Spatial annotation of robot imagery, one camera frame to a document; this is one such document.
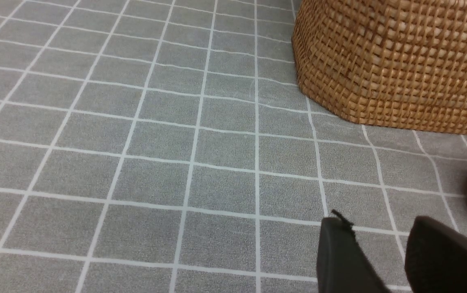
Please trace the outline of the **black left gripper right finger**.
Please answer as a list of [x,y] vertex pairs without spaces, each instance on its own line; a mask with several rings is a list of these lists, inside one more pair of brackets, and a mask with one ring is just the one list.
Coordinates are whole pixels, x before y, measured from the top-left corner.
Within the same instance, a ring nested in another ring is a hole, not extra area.
[[404,269],[414,293],[467,293],[467,237],[428,216],[416,217]]

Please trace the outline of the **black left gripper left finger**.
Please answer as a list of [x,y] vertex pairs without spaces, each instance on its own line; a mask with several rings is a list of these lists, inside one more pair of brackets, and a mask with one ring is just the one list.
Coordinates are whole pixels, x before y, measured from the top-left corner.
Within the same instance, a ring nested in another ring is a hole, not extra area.
[[339,211],[321,221],[316,275],[320,293],[389,293]]

